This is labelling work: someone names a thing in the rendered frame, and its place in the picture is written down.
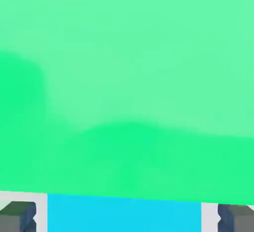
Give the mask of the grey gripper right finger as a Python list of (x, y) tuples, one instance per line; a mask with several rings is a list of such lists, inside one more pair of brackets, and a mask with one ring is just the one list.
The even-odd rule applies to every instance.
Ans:
[(218, 204), (218, 232), (254, 232), (254, 210), (247, 205)]

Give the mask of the small cyan cube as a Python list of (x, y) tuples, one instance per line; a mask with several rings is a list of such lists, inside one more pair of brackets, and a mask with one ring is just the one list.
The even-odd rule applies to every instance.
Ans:
[(48, 232), (201, 232), (201, 203), (49, 194)]

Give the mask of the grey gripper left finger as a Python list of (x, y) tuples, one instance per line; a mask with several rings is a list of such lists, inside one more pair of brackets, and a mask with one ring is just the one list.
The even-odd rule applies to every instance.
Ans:
[(0, 211), (0, 232), (36, 232), (35, 202), (12, 201)]

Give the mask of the large green box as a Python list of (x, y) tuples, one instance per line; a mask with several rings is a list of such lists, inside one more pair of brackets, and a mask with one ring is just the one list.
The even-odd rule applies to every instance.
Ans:
[(0, 0), (0, 190), (254, 204), (254, 0)]

